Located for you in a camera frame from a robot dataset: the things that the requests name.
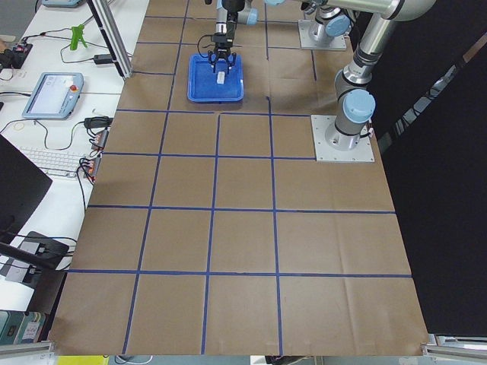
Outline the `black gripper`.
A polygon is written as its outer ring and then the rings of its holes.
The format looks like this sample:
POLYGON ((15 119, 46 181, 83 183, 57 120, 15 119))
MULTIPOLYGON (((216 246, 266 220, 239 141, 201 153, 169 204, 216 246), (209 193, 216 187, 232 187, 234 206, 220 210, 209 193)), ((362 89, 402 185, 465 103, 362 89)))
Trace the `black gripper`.
POLYGON ((208 51, 207 56, 212 72, 215 73, 217 61, 223 59, 227 63, 227 74, 229 74, 237 60, 237 54, 231 53, 233 40, 229 40, 225 33, 214 33, 211 36, 211 41, 214 43, 213 50, 208 51))

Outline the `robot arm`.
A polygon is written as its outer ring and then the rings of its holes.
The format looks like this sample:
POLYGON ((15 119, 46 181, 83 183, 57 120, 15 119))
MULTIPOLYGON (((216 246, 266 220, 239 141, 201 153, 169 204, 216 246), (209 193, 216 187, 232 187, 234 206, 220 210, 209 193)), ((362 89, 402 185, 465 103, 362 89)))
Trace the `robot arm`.
POLYGON ((251 1, 223 0, 216 5, 215 32, 211 35, 214 43, 213 50, 207 52, 208 62, 216 72, 216 65, 220 59, 226 63, 226 74, 234 67, 237 54, 231 51, 234 45, 238 24, 254 25, 258 19, 258 10, 252 7, 251 1))
POLYGON ((361 130, 374 113, 376 102, 366 91, 372 70, 401 21, 421 17, 434 5, 433 1, 305 1, 304 10, 322 5, 326 8, 350 9, 372 14, 371 21, 353 55, 353 60, 335 78, 339 104, 336 120, 325 133, 328 145, 338 151, 354 149, 361 139, 361 130))

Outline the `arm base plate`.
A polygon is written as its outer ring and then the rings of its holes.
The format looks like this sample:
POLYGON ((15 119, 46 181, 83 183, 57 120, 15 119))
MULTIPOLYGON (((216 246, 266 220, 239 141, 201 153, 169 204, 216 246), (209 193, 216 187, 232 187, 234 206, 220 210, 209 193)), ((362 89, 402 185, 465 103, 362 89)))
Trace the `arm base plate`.
POLYGON ((355 136, 340 133, 335 126, 336 116, 310 116, 315 158, 326 163, 373 163, 371 136, 365 125, 355 136))
POLYGON ((344 34, 350 26, 345 17, 338 17, 323 24, 313 20, 299 20, 298 31, 302 49, 345 51, 344 34))

